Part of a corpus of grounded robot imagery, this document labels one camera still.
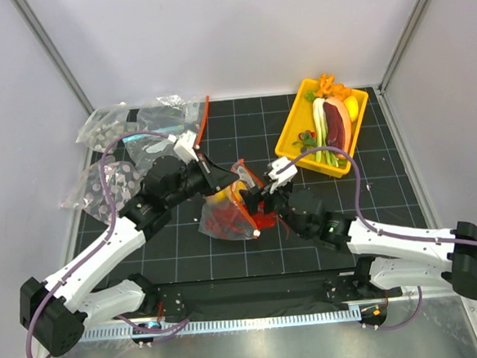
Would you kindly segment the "red toy lobster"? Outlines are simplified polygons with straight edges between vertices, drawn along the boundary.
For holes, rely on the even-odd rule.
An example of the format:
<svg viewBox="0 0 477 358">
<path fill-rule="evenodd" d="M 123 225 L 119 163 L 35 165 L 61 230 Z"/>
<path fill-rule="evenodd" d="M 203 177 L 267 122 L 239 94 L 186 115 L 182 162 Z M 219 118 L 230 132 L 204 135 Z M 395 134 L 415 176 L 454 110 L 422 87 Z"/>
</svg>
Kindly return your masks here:
<svg viewBox="0 0 477 358">
<path fill-rule="evenodd" d="M 260 204 L 256 215 L 250 216 L 243 205 L 228 204 L 223 207 L 204 207 L 199 230 L 209 237 L 220 240 L 258 239 L 263 230 L 280 224 L 290 235 L 285 221 L 276 213 L 265 214 Z"/>
</svg>

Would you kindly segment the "orange toy pumpkin slice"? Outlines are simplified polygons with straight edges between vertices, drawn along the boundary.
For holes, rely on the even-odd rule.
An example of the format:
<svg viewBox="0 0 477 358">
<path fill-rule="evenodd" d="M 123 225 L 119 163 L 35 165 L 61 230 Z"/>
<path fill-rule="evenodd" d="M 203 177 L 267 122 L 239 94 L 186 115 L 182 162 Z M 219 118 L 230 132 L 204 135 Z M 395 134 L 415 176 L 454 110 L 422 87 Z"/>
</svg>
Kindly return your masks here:
<svg viewBox="0 0 477 358">
<path fill-rule="evenodd" d="M 232 202 L 243 204 L 244 200 L 241 195 L 242 190 L 247 190 L 247 185 L 244 181 L 237 180 L 230 186 L 229 197 Z"/>
</svg>

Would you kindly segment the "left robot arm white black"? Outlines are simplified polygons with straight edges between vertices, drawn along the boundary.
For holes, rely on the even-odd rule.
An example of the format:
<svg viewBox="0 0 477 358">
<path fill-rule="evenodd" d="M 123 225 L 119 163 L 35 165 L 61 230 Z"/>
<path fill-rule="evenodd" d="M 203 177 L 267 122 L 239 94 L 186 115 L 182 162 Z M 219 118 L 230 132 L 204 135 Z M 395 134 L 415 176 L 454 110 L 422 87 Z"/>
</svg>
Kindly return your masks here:
<svg viewBox="0 0 477 358">
<path fill-rule="evenodd" d="M 68 265 L 44 281 L 31 277 L 20 289 L 20 322 L 27 330 L 25 351 L 32 355 L 38 342 L 50 357 L 70 351 L 94 322 L 95 302 L 112 298 L 104 317 L 135 311 L 150 316 L 158 309 L 153 285 L 131 275 L 117 289 L 92 290 L 125 257 L 150 241 L 172 218 L 172 209 L 195 195 L 214 195 L 239 178 L 204 154 L 189 162 L 164 156 L 154 161 L 140 182 L 140 190 L 94 243 Z"/>
</svg>

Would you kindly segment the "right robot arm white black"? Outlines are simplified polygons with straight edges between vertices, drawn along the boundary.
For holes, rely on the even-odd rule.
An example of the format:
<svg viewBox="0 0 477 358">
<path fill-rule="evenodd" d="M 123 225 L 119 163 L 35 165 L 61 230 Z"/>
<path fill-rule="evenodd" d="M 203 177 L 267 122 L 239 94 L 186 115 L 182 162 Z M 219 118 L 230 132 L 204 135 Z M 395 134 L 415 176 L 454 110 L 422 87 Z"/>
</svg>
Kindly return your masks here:
<svg viewBox="0 0 477 358">
<path fill-rule="evenodd" d="M 450 286 L 477 301 L 477 225 L 458 222 L 454 229 L 393 226 L 363 217 L 330 212 L 306 189 L 291 185 L 244 189 L 247 210 L 273 213 L 301 239 L 333 251 L 367 256 L 364 271 L 352 279 L 362 298 L 400 286 Z"/>
</svg>

